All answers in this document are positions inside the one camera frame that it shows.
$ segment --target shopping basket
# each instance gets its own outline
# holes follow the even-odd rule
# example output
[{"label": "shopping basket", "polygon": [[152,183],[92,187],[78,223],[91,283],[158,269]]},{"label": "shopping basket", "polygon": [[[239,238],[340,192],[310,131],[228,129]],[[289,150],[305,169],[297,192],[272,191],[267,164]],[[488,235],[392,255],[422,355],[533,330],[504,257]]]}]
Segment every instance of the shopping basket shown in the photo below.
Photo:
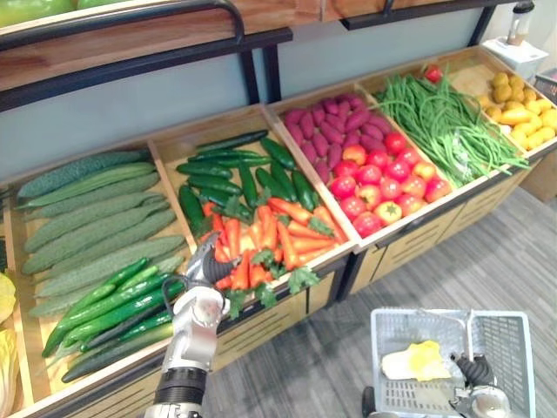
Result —
[{"label": "shopping basket", "polygon": [[[451,379],[391,381],[381,371],[384,355],[411,343],[434,340]],[[380,308],[372,311],[375,409],[401,418],[460,417],[448,401],[465,379],[451,354],[483,354],[497,386],[517,417],[534,418],[534,368],[527,316],[510,311]]]}]

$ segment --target tomato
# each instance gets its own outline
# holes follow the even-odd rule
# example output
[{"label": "tomato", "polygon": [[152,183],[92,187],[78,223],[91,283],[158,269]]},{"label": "tomato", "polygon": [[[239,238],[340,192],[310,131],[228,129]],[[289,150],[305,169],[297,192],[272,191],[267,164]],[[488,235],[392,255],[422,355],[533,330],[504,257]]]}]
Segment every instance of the tomato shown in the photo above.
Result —
[{"label": "tomato", "polygon": [[349,220],[354,220],[358,215],[366,210],[366,204],[360,198],[351,196],[340,201],[340,208]]},{"label": "tomato", "polygon": [[451,185],[445,180],[432,179],[426,186],[426,201],[431,203],[451,192]]},{"label": "tomato", "polygon": [[363,165],[366,162],[366,148],[360,144],[350,145],[342,151],[343,160],[352,160],[357,165]]},{"label": "tomato", "polygon": [[383,170],[387,164],[389,164],[391,160],[389,156],[384,151],[373,150],[369,154],[367,154],[366,164],[368,165],[375,165]]},{"label": "tomato", "polygon": [[435,165],[432,163],[427,163],[426,161],[420,161],[412,169],[412,174],[415,176],[422,177],[425,181],[431,180],[437,171],[435,170]]},{"label": "tomato", "polygon": [[402,216],[408,216],[427,205],[425,200],[417,198],[412,194],[401,194],[394,202],[402,209]]},{"label": "tomato", "polygon": [[402,209],[391,200],[377,206],[373,213],[379,216],[385,225],[391,225],[402,218]]},{"label": "tomato", "polygon": [[376,165],[362,165],[355,177],[360,185],[378,185],[381,181],[381,169]]},{"label": "tomato", "polygon": [[383,143],[387,152],[392,155],[397,155],[406,148],[406,139],[399,132],[387,133]]},{"label": "tomato", "polygon": [[362,238],[370,236],[372,233],[376,233],[379,229],[383,227],[381,218],[371,212],[363,212],[352,222],[354,228],[359,233]]},{"label": "tomato", "polygon": [[397,155],[397,161],[404,161],[410,166],[410,168],[413,168],[421,161],[421,157],[413,148],[406,148],[402,150],[399,155]]},{"label": "tomato", "polygon": [[410,166],[404,161],[393,161],[385,167],[383,173],[391,179],[403,182],[410,175]]},{"label": "tomato", "polygon": [[402,193],[402,190],[400,190],[400,183],[388,177],[384,177],[381,180],[379,189],[381,190],[381,196],[386,200],[396,199]]},{"label": "tomato", "polygon": [[354,174],[356,174],[358,168],[359,165],[357,165],[355,162],[347,160],[347,161],[340,161],[338,164],[334,166],[332,170],[334,171],[335,177],[344,177],[344,176],[354,177]]},{"label": "tomato", "polygon": [[332,194],[338,199],[348,198],[354,195],[356,180],[350,176],[338,177],[329,185]]},{"label": "tomato", "polygon": [[410,176],[400,185],[403,193],[412,194],[417,198],[423,199],[426,194],[426,181],[422,177]]},{"label": "tomato", "polygon": [[358,189],[358,196],[362,198],[367,205],[367,209],[372,210],[381,203],[381,190],[376,185],[364,185]]}]

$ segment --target sweet potato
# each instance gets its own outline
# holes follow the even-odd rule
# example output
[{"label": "sweet potato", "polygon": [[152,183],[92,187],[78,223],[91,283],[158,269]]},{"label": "sweet potato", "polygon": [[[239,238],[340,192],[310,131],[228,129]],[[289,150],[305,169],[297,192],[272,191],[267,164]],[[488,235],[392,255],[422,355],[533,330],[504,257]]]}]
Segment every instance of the sweet potato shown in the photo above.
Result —
[{"label": "sweet potato", "polygon": [[317,161],[317,152],[310,141],[304,142],[302,146],[300,146],[302,152],[304,153],[307,160],[313,165]]},{"label": "sweet potato", "polygon": [[312,139],[313,138],[313,131],[315,130],[315,126],[313,125],[313,118],[312,114],[307,112],[302,119],[299,120],[299,127],[304,134],[305,139]]},{"label": "sweet potato", "polygon": [[315,132],[312,138],[313,148],[317,152],[317,155],[320,157],[324,157],[327,155],[327,151],[329,149],[329,143],[325,139],[323,135],[319,132]]},{"label": "sweet potato", "polygon": [[336,164],[340,162],[342,158],[342,147],[339,144],[332,144],[329,147],[329,152],[327,153],[327,165],[329,168],[333,168]]},{"label": "sweet potato", "polygon": [[325,120],[321,122],[319,126],[321,133],[327,141],[331,144],[342,144],[344,142],[344,138],[342,138],[342,134],[334,129],[330,124],[328,124]]}]

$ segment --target potato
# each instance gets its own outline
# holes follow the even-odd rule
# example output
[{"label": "potato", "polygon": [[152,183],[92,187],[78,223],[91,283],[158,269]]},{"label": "potato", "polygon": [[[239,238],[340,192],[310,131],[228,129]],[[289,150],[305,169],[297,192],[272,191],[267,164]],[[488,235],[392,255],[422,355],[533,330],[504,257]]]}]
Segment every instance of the potato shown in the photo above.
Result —
[{"label": "potato", "polygon": [[521,102],[508,100],[503,106],[503,109],[506,111],[510,111],[511,109],[522,109],[523,107],[524,105]]},{"label": "potato", "polygon": [[498,72],[497,74],[495,74],[495,77],[493,77],[491,83],[495,88],[499,87],[500,85],[506,85],[508,84],[508,75],[504,72]]},{"label": "potato", "polygon": [[520,78],[519,76],[511,76],[508,79],[508,83],[513,88],[517,88],[517,89],[524,88],[524,81],[522,81],[522,78]]},{"label": "potato", "polygon": [[497,106],[491,106],[491,107],[488,107],[486,109],[487,116],[489,116],[495,122],[499,122],[499,119],[501,117],[501,113],[502,113],[501,109]]}]

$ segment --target wooden display bin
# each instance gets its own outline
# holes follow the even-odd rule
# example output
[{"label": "wooden display bin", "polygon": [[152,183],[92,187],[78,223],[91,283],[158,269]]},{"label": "wooden display bin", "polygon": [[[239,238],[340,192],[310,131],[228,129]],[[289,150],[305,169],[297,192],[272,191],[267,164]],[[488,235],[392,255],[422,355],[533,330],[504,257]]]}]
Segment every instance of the wooden display bin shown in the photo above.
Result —
[{"label": "wooden display bin", "polygon": [[[186,258],[197,249],[197,242],[178,203],[176,190],[185,177],[174,170],[176,165],[185,160],[195,144],[264,128],[269,129],[271,138],[281,142],[280,136],[268,122],[268,115],[263,107],[254,105],[198,122],[157,131],[118,147],[118,149],[150,150],[160,176],[160,181],[151,190],[163,193],[176,214],[176,220],[158,236],[183,235],[187,247],[183,248],[181,253]],[[259,145],[251,144],[248,147],[257,149]],[[18,179],[10,184],[10,188],[17,190],[31,177]],[[29,315],[30,309],[36,304],[33,299],[35,289],[30,277],[21,273],[22,264],[27,258],[23,252],[23,243],[44,220],[25,222],[23,214],[15,210],[15,206],[15,199],[12,198],[4,208],[4,228],[9,275],[17,287],[18,303],[14,312],[14,328],[18,338],[23,400],[22,409],[10,417],[118,418],[133,416],[145,409],[152,401],[152,394],[159,377],[158,368],[168,344],[167,340],[69,384],[60,381],[60,377],[66,370],[63,362],[59,367],[44,372],[46,361],[41,357],[41,352],[58,318],[35,319]],[[218,330],[218,352],[214,368],[224,367],[271,339],[272,336],[291,327],[308,314],[335,300],[348,253],[353,247],[354,242],[348,240],[309,263],[309,267],[323,278],[314,288],[305,288],[298,294],[290,295],[287,286],[289,275],[286,274],[272,283],[273,290],[278,295],[277,306],[264,310],[260,303],[251,297],[246,299],[239,318],[236,320],[224,318]],[[182,265],[178,270],[183,271],[184,267],[185,265]]]}]

